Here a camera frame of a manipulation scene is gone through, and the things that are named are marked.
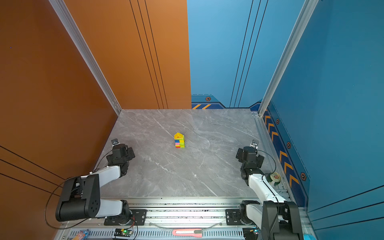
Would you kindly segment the yellow wedge block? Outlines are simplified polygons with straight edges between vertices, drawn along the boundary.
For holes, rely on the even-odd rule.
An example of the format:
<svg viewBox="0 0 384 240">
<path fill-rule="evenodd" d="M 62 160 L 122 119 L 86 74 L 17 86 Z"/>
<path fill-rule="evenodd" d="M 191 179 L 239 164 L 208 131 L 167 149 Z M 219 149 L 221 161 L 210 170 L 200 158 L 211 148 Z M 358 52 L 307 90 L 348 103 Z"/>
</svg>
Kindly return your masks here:
<svg viewBox="0 0 384 240">
<path fill-rule="evenodd" d="M 174 140 L 180 141 L 180 140 L 184 140 L 184 139 L 185 139 L 185 136 L 183 134 L 181 134 L 181 133 L 176 133 L 174 135 Z"/>
</svg>

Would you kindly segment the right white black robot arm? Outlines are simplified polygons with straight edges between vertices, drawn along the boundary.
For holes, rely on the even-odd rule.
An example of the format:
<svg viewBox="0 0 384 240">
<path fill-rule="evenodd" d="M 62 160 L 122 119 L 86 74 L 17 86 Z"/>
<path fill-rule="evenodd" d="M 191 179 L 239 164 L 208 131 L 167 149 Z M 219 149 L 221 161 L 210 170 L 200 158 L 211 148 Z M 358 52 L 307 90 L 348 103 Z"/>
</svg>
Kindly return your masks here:
<svg viewBox="0 0 384 240">
<path fill-rule="evenodd" d="M 265 157 L 258 149 L 247 146 L 239 148 L 236 159 L 242 164 L 241 177 L 257 195 L 257 201 L 242 201 L 241 221 L 256 224 L 264 240 L 303 240 L 299 207 L 289 202 L 270 185 L 272 173 L 263 173 L 261 166 Z"/>
</svg>

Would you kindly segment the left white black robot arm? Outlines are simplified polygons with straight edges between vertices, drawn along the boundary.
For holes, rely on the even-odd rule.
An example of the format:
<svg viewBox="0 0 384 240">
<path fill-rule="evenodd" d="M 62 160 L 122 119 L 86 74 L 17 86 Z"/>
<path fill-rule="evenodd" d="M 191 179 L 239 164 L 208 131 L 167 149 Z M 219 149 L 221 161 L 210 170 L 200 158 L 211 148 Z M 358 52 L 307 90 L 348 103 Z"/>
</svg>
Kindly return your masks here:
<svg viewBox="0 0 384 240">
<path fill-rule="evenodd" d="M 134 150 L 125 144 L 113 144 L 112 153 L 106 158 L 106 167 L 63 182 L 55 212 L 58 222 L 104 218 L 106 226 L 134 224 L 134 215 L 126 200 L 103 200 L 100 191 L 101 187 L 127 174 L 129 163 L 135 158 Z"/>
</svg>

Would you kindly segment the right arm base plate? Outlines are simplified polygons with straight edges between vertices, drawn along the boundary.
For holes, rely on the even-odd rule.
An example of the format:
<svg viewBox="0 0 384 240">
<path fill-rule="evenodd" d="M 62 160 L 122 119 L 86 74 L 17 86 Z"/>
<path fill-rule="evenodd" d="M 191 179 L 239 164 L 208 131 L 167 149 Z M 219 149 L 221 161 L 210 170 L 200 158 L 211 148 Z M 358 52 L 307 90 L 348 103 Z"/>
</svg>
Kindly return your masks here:
<svg viewBox="0 0 384 240">
<path fill-rule="evenodd" d="M 244 211 L 240 209 L 226 209 L 225 213 L 228 226 L 249 225 L 249 222 L 245 220 Z"/>
</svg>

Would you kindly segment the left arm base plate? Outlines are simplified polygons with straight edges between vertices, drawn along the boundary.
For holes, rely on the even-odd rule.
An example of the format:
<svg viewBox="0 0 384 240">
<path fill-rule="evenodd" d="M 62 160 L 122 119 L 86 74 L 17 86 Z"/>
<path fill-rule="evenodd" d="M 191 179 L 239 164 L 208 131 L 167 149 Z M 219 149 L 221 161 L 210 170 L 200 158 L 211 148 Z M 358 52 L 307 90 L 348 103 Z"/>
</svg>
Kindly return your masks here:
<svg viewBox="0 0 384 240">
<path fill-rule="evenodd" d="M 146 209 L 131 210 L 130 217 L 123 215 L 107 217 L 104 221 L 104 226 L 144 226 L 147 218 Z"/>
</svg>

